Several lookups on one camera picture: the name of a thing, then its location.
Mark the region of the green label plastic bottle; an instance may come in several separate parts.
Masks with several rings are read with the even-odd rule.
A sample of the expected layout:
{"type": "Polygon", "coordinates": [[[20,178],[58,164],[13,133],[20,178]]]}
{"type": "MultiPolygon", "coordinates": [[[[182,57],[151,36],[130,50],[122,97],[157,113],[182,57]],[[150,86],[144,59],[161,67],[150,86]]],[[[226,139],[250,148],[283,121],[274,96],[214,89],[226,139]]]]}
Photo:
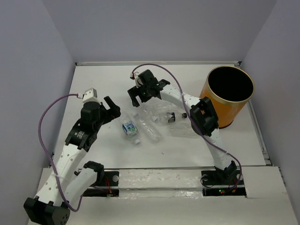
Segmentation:
{"type": "Polygon", "coordinates": [[[134,145],[139,145],[141,143],[139,138],[139,131],[135,123],[131,120],[127,113],[122,113],[120,117],[120,122],[122,130],[125,137],[134,145]]]}

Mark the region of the clear unlabelled plastic bottle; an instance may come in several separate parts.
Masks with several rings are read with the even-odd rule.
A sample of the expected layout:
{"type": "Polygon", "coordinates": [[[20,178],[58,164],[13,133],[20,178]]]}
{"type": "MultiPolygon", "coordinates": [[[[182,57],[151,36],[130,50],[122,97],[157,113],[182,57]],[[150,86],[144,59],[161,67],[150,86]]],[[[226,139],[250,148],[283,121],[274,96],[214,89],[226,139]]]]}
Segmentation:
{"type": "Polygon", "coordinates": [[[160,133],[150,124],[149,121],[145,120],[139,113],[135,113],[133,118],[139,129],[147,136],[147,138],[153,143],[160,141],[160,133]]]}

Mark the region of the large clear plastic bottle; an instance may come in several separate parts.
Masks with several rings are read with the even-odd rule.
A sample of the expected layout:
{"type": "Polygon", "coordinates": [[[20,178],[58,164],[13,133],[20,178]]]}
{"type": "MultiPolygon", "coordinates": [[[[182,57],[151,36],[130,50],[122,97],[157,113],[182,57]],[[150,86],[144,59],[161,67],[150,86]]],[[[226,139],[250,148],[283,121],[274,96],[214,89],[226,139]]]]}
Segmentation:
{"type": "Polygon", "coordinates": [[[170,134],[174,137],[197,138],[198,134],[189,123],[174,123],[170,125],[170,134]]]}

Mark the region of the dark label plastic bottle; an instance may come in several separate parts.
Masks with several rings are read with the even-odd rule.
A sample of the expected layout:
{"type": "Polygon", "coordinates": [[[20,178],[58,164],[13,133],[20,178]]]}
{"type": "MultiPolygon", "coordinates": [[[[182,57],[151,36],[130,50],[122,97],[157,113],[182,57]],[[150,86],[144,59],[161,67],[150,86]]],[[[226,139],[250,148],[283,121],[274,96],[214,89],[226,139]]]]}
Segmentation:
{"type": "Polygon", "coordinates": [[[153,122],[159,122],[162,125],[167,125],[185,120],[187,117],[187,113],[185,112],[169,111],[154,115],[151,119],[153,122]]]}

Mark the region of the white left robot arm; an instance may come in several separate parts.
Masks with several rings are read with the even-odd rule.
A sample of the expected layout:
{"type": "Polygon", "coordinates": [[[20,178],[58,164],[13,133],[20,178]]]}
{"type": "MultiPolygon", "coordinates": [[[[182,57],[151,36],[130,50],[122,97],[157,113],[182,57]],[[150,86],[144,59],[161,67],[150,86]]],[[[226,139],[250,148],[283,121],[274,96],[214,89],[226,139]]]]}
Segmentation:
{"type": "Polygon", "coordinates": [[[27,198],[23,207],[29,219],[39,225],[65,225],[71,212],[82,202],[83,193],[91,185],[104,179],[104,166],[87,162],[78,175],[74,172],[96,141],[100,128],[120,117],[120,107],[109,96],[104,98],[109,109],[92,94],[83,95],[80,118],[68,133],[57,163],[50,160],[52,173],[33,198],[27,198]]]}

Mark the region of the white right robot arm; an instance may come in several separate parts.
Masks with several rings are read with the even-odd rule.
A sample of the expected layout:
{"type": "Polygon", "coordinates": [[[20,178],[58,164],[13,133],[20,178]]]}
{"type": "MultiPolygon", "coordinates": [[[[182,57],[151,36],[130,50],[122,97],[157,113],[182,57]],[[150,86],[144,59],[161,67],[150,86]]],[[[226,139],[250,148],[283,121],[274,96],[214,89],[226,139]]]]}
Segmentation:
{"type": "Polygon", "coordinates": [[[134,107],[139,107],[137,97],[145,103],[151,98],[172,103],[186,111],[195,133],[200,135],[207,143],[214,161],[216,179],[219,183],[233,185],[237,188],[242,174],[236,176],[237,166],[240,162],[231,153],[223,149],[223,142],[219,133],[218,116],[208,97],[198,98],[186,94],[179,86],[175,88],[167,80],[158,80],[150,70],[140,74],[132,72],[130,79],[135,81],[135,86],[127,92],[134,107]]]}

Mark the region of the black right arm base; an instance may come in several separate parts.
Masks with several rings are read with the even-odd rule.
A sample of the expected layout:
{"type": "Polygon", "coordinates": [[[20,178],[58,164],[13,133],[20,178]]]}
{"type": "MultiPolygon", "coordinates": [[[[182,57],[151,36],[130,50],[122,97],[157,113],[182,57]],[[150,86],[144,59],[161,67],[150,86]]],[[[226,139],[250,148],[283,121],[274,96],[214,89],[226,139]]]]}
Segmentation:
{"type": "Polygon", "coordinates": [[[202,195],[208,196],[246,196],[246,189],[244,186],[243,177],[240,177],[240,181],[236,186],[239,179],[240,171],[237,170],[233,178],[228,181],[221,181],[216,177],[215,170],[201,171],[200,182],[203,187],[202,195]]]}

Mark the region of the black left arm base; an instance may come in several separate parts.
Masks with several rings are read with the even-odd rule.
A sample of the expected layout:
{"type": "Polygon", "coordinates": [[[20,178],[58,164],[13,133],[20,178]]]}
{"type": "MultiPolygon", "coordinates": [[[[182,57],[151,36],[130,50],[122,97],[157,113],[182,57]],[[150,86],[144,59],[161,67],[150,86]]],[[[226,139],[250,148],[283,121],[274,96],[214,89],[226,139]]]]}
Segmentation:
{"type": "Polygon", "coordinates": [[[83,197],[118,197],[119,171],[105,170],[101,180],[97,180],[83,193],[83,197]]]}

